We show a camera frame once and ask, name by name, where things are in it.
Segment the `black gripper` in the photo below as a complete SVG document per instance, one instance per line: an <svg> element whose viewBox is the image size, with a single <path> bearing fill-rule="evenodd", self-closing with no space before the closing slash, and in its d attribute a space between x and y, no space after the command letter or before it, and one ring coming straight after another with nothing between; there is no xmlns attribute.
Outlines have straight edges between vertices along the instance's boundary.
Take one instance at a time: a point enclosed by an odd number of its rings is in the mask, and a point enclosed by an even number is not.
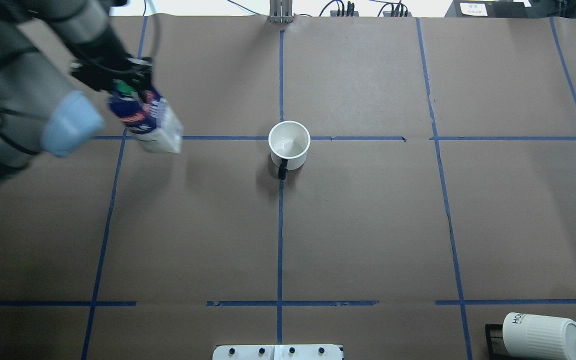
<svg viewBox="0 0 576 360"><path fill-rule="evenodd" d="M151 57L130 58L129 69L115 70L92 59L74 59L70 63L70 74L94 91L114 91L119 81L128 85L142 101L147 100L147 91L153 88L153 59Z"/></svg>

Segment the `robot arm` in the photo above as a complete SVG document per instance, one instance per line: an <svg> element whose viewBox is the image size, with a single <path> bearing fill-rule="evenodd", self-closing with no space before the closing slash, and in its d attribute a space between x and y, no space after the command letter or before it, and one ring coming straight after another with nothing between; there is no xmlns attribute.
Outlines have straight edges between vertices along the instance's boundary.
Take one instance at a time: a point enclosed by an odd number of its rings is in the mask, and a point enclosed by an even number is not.
<svg viewBox="0 0 576 360"><path fill-rule="evenodd" d="M71 75L94 91L119 82L141 101L153 88L151 59L128 53L110 11L125 0L0 0L0 185L37 155L66 157L105 127L89 98L19 29L38 19L73 55Z"/></svg>

